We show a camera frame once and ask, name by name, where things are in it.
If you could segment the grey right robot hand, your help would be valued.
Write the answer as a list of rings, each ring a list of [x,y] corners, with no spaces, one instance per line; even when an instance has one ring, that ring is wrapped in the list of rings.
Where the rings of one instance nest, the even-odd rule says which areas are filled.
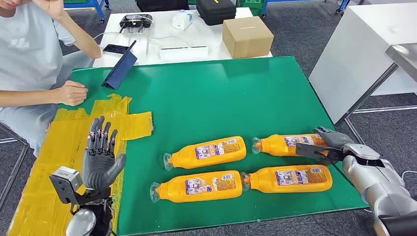
[[[314,132],[323,139],[328,147],[342,149],[345,144],[355,143],[355,141],[352,140],[348,135],[327,129],[323,126],[318,126],[314,129]]]

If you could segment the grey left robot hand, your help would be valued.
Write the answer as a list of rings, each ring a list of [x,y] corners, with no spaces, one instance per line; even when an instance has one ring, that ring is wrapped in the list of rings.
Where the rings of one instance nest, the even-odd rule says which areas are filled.
[[[83,153],[81,177],[88,190],[107,189],[126,163],[125,153],[115,156],[118,131],[114,129],[109,133],[111,123],[104,124],[104,120],[104,116],[100,116],[92,121]]]

